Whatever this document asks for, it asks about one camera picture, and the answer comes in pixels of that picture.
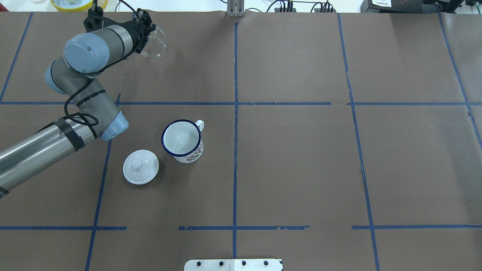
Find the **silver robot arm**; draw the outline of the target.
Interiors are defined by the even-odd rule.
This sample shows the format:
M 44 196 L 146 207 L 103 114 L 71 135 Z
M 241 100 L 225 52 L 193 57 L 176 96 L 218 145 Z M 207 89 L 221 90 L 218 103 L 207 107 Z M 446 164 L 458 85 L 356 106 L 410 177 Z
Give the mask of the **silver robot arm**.
M 148 11 L 116 22 L 91 7 L 85 32 L 65 44 L 62 56 L 46 69 L 47 85 L 68 96 L 64 116 L 1 152 L 1 196 L 97 138 L 110 141 L 129 124 L 98 76 L 133 53 L 141 53 L 156 25 Z

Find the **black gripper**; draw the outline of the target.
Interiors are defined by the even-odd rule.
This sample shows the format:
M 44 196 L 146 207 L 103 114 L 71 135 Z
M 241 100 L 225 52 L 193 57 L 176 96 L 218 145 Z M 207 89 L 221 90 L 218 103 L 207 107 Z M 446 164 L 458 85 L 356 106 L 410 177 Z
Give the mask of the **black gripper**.
M 151 32 L 155 31 L 157 25 L 152 24 L 151 17 L 146 10 L 137 9 L 136 19 L 126 21 L 126 29 L 133 40 L 133 52 L 140 54 L 149 40 Z

